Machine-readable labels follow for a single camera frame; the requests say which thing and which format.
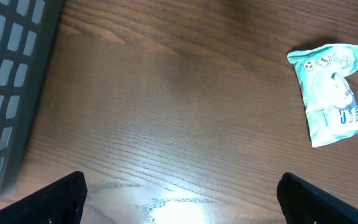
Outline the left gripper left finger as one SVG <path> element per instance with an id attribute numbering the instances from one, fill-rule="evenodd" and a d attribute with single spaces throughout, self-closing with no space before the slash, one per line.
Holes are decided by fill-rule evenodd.
<path id="1" fill-rule="evenodd" d="M 0 224 L 80 224 L 87 196 L 80 171 L 0 210 Z"/>

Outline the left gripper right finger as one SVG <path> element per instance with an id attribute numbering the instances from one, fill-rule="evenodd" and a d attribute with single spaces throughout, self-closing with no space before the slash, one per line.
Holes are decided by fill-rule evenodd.
<path id="1" fill-rule="evenodd" d="M 288 224 L 358 224 L 358 209 L 286 172 L 277 199 Z"/>

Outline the teal snack packet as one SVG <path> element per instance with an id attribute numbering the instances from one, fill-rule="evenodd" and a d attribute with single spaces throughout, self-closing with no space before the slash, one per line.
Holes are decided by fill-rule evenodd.
<path id="1" fill-rule="evenodd" d="M 358 133 L 358 104 L 346 78 L 358 70 L 358 45 L 326 44 L 287 54 L 298 79 L 313 147 Z"/>

